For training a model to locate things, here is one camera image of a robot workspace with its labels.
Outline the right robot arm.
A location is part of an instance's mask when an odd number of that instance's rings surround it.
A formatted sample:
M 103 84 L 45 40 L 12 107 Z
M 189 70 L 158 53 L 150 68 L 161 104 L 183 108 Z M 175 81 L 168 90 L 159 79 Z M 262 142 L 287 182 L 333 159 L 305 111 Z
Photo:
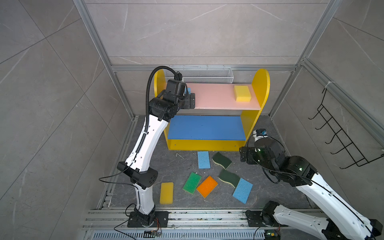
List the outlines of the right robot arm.
M 288 183 L 312 200 L 325 214 L 319 218 L 291 210 L 269 201 L 260 213 L 264 226 L 289 226 L 321 240 L 375 240 L 383 232 L 383 224 L 356 211 L 306 159 L 300 156 L 276 154 L 272 145 L 276 139 L 257 136 L 254 147 L 241 147 L 241 161 L 258 165 L 275 183 Z

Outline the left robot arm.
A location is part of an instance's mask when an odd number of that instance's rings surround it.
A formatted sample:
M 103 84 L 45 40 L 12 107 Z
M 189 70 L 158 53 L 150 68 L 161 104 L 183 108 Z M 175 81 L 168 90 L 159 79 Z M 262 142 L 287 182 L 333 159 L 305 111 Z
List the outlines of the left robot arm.
M 135 213 L 141 225 L 149 227 L 155 220 L 153 184 L 158 171 L 150 167 L 151 158 L 158 140 L 189 97 L 187 84 L 183 81 L 169 80 L 166 89 L 146 103 L 146 119 L 141 136 L 134 151 L 125 162 L 119 162 L 118 170 L 130 178 L 135 187 L 137 206 Z

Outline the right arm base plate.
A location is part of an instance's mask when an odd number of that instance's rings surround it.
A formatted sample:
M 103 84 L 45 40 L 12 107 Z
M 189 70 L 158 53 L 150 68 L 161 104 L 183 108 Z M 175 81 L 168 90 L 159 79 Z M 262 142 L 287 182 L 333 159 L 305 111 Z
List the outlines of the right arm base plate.
M 251 211 L 245 212 L 249 227 L 278 227 L 279 223 L 275 220 L 273 213 L 267 211 Z

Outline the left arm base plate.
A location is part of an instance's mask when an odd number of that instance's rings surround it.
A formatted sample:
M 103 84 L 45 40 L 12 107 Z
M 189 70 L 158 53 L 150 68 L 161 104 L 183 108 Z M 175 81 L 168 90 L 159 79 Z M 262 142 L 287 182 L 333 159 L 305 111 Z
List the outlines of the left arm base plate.
M 128 228 L 140 228 L 140 227 L 153 227 L 166 228 L 169 221 L 169 212 L 166 211 L 152 211 L 148 215 L 143 215 L 140 212 L 130 212 L 129 221 L 127 223 Z

